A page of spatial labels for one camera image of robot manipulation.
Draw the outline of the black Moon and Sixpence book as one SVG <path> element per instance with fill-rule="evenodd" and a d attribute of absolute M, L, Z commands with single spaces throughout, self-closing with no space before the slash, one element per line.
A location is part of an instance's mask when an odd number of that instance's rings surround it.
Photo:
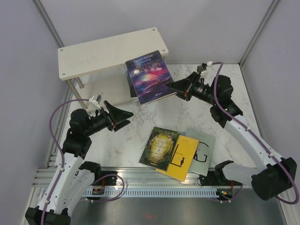
<path fill-rule="evenodd" d="M 128 82 L 128 86 L 129 86 L 129 91 L 130 91 L 130 97 L 131 97 L 131 99 L 132 100 L 137 100 L 138 97 L 137 97 L 137 94 L 135 92 L 133 83 L 132 83 L 131 78 L 130 78 L 129 75 L 127 75 L 127 82 Z"/>

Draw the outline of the purple Robinson Crusoe book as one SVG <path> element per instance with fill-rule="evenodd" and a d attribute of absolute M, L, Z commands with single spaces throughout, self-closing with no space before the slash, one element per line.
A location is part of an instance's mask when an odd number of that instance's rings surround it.
<path fill-rule="evenodd" d="M 167 87 L 173 78 L 159 50 L 126 61 L 126 67 L 140 105 L 175 95 Z"/>

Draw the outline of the green Alice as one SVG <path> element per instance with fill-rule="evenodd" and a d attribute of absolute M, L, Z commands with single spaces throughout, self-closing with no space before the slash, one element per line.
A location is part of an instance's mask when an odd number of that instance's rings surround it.
<path fill-rule="evenodd" d="M 139 163 L 166 172 L 179 136 L 178 131 L 154 127 Z"/>

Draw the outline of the yellow booklet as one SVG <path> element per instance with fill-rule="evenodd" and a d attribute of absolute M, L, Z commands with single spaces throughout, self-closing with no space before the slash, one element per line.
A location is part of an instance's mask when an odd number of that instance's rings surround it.
<path fill-rule="evenodd" d="M 185 181 L 199 141 L 180 135 L 167 171 L 156 169 L 157 172 L 180 181 Z"/>

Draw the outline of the pale grey-green booklet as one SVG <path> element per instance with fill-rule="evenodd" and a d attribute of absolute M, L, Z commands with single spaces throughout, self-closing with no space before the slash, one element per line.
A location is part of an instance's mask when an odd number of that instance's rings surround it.
<path fill-rule="evenodd" d="M 198 146 L 190 165 L 190 172 L 207 176 L 213 155 L 216 138 L 202 131 L 188 128 L 186 136 L 198 140 Z"/>

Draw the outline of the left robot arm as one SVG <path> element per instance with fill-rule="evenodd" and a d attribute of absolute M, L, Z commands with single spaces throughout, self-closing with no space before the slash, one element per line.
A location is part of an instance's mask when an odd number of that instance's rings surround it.
<path fill-rule="evenodd" d="M 91 185 L 102 179 L 101 165 L 85 161 L 92 144 L 90 136 L 103 130 L 118 131 L 130 123 L 132 112 L 124 111 L 104 101 L 105 107 L 89 116 L 85 109 L 76 109 L 70 116 L 70 128 L 62 146 L 61 163 L 35 207 L 29 207 L 25 218 L 30 225 L 68 225 L 74 208 Z"/>

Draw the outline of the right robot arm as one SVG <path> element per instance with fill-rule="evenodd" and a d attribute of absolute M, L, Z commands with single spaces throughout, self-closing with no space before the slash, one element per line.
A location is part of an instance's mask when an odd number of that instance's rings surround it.
<path fill-rule="evenodd" d="M 215 122 L 230 133 L 253 160 L 255 167 L 239 165 L 231 160 L 215 166 L 214 179 L 218 184 L 236 181 L 251 186 L 262 199 L 278 197 L 290 188 L 296 188 L 297 163 L 275 152 L 261 137 L 256 135 L 243 115 L 242 110 L 232 101 L 233 87 L 229 77 L 218 75 L 211 85 L 204 84 L 199 73 L 167 84 L 176 95 L 186 101 L 196 97 L 212 105 L 210 113 Z"/>

